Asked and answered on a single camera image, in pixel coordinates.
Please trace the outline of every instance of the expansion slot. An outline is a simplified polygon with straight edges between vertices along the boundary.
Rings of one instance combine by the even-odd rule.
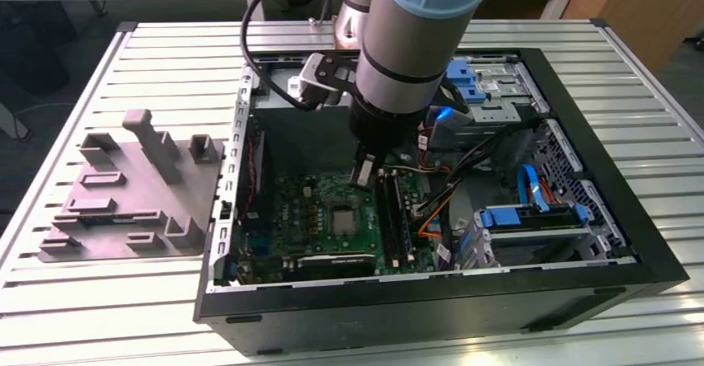
[[[387,197],[387,173],[384,170],[379,171],[373,190],[376,195],[381,244],[384,248],[384,261],[388,267],[399,267],[399,242],[392,229],[392,215]]]
[[[400,247],[403,262],[415,260],[412,254],[411,232],[408,230],[408,215],[405,212],[404,197],[400,192],[399,173],[393,170],[387,176],[387,202],[392,221],[392,230],[396,243]]]

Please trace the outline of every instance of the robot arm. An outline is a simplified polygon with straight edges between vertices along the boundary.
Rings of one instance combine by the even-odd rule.
[[[344,2],[345,13],[365,6],[364,0]],[[413,134],[480,2],[371,0],[368,14],[357,13],[355,28],[349,28],[357,31],[360,45],[355,76],[348,75],[352,68],[324,71],[327,78],[343,73],[355,83],[345,90],[355,97],[349,126],[360,141],[353,185],[367,187],[368,176],[387,154]],[[344,40],[349,35],[337,32],[337,36]]]

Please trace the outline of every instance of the aluminum table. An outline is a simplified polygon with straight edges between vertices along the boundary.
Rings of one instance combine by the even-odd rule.
[[[329,24],[260,22],[257,50],[332,49]],[[192,322],[200,257],[44,264],[36,258],[87,131],[117,141],[148,108],[175,139],[227,137],[243,57],[239,23],[124,24],[0,240],[0,364],[701,364],[704,133],[608,28],[473,21],[461,47],[536,47],[607,146],[691,280],[568,331],[245,359]]]

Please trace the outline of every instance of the blue drive bracket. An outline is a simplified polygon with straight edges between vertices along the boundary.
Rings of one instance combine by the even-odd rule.
[[[521,204],[528,204],[528,194],[525,193],[525,180],[531,187],[532,202],[540,208],[540,212],[551,210],[548,203],[543,198],[543,191],[540,190],[540,181],[537,179],[536,169],[531,164],[521,164],[519,167],[519,201]]]
[[[453,59],[449,61],[445,76],[456,85],[467,103],[480,104],[487,100],[487,94],[476,86],[476,73],[465,60]]]

